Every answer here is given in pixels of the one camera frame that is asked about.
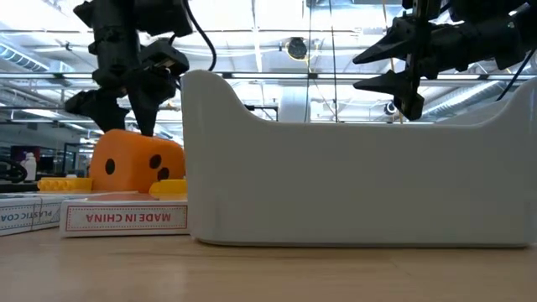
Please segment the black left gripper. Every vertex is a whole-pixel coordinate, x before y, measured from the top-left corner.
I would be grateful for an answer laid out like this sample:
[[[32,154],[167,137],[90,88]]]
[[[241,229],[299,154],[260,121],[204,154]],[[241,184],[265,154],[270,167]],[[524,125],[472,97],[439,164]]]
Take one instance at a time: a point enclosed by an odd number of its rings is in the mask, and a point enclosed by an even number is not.
[[[93,71],[96,89],[81,91],[65,102],[65,111],[89,117],[104,133],[125,129],[128,109],[117,99],[130,101],[141,134],[154,135],[159,106],[176,93],[176,49],[167,41],[135,49],[108,50],[97,55]]]

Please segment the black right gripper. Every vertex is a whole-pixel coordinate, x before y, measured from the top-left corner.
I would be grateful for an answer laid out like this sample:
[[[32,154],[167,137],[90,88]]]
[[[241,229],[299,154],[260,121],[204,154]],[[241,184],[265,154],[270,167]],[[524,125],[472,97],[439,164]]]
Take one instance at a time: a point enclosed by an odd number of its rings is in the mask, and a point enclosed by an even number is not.
[[[404,93],[394,98],[400,114],[421,118],[424,98],[417,92],[420,78],[435,79],[444,70],[464,71],[471,63],[495,59],[505,69],[524,58],[522,34],[512,11],[523,1],[403,1],[410,15],[395,18],[386,35],[357,55],[353,64],[366,64],[407,55],[405,71],[357,81],[358,90]]]

